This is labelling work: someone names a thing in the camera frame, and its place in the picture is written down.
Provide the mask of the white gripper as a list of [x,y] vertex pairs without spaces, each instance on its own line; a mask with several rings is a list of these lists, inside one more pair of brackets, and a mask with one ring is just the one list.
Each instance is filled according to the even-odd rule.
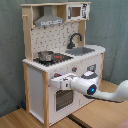
[[51,85],[59,90],[70,90],[71,82],[74,78],[77,78],[76,74],[65,74],[59,77],[55,77],[51,80]]

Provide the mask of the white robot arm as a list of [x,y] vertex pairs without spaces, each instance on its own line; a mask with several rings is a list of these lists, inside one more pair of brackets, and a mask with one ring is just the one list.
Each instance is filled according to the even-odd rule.
[[128,100],[128,80],[121,82],[117,89],[111,92],[101,90],[99,77],[95,72],[87,71],[81,77],[68,73],[51,80],[51,85],[59,90],[75,90],[88,99],[98,99],[121,103]]

